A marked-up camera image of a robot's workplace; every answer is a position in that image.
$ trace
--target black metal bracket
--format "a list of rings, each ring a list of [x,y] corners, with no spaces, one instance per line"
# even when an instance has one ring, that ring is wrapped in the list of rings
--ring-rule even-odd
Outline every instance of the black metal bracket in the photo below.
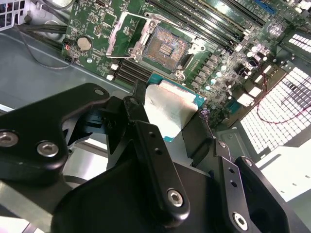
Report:
[[[103,107],[108,99],[107,91],[87,83],[2,115],[0,179],[32,184],[57,181],[78,119],[92,108]],[[39,154],[44,142],[51,144],[43,149],[57,151],[55,156],[49,156],[49,151]]]
[[[118,226],[122,232],[127,226],[155,233],[169,228],[294,233],[297,227],[309,232],[252,161],[232,160],[227,145],[213,137],[199,113],[182,133],[193,165],[209,175],[174,164],[158,127],[149,123],[145,89],[137,83],[134,96],[120,100],[88,83],[0,116],[0,179],[55,214],[53,233],[99,233],[106,224],[114,232],[123,211],[133,224]],[[61,181],[68,147],[93,132],[107,135],[110,169],[72,191],[60,183],[62,192],[43,204],[43,196]],[[114,222],[101,224],[108,215]]]

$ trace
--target motherboard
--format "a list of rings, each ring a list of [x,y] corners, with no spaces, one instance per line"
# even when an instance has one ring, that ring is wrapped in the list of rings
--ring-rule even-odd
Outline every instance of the motherboard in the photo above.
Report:
[[[62,54],[128,89],[160,74],[206,98],[217,119],[252,104],[234,90],[276,72],[277,45],[309,31],[308,14],[291,0],[78,0]]]

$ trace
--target screw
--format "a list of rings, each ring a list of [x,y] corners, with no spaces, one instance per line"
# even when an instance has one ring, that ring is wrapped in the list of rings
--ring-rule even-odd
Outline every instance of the screw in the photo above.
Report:
[[[252,166],[252,162],[249,161],[248,159],[245,159],[245,162],[246,162],[249,166]]]
[[[0,147],[12,147],[18,142],[18,136],[13,132],[0,132]]]
[[[151,21],[149,25],[150,25],[150,27],[154,28],[156,26],[156,22]]]
[[[225,148],[225,143],[222,141],[218,141],[218,144],[221,145],[223,148]]]
[[[247,222],[245,220],[245,218],[240,215],[239,213],[233,213],[233,218],[235,223],[243,230],[243,231],[247,231],[248,226],[247,226]]]
[[[173,204],[173,206],[175,206],[175,207],[182,206],[182,204],[183,204],[183,197],[176,190],[168,191],[167,197],[168,197],[170,203]]]
[[[37,146],[37,152],[44,157],[54,157],[58,153],[58,146],[53,142],[41,142]]]

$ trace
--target screw hole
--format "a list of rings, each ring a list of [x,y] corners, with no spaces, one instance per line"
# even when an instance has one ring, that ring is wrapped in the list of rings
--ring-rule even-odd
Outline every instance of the screw hole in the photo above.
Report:
[[[230,168],[230,167],[229,167],[229,171],[230,171],[231,173],[233,173],[233,174],[235,173],[234,170],[233,170],[232,168]]]
[[[176,194],[172,194],[172,198],[174,201],[179,201],[179,197]]]
[[[135,104],[135,105],[139,105],[139,103],[137,102],[137,100],[134,99],[134,98],[131,98],[130,101],[131,101],[133,104]]]
[[[237,183],[235,183],[234,181],[230,181],[230,183],[232,184],[233,187],[238,187]]]
[[[158,155],[161,155],[162,151],[159,148],[155,148],[155,153],[158,154]]]
[[[156,135],[153,132],[149,132],[150,137],[156,137]]]
[[[243,219],[241,219],[241,218],[238,218],[238,221],[239,221],[239,223],[241,223],[242,225],[244,225],[244,224],[245,224],[244,220],[243,220]]]

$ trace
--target perforated metal panel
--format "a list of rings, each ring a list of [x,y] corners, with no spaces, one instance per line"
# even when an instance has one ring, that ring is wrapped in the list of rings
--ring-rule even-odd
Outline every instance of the perforated metal panel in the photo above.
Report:
[[[303,111],[311,104],[311,77],[294,68],[261,101],[260,116],[270,122],[283,122]],[[269,124],[260,120],[257,107],[241,121],[257,153],[269,148],[273,151],[284,145],[311,124],[310,109],[293,120],[282,124]]]
[[[0,0],[0,32],[25,22],[29,0]]]

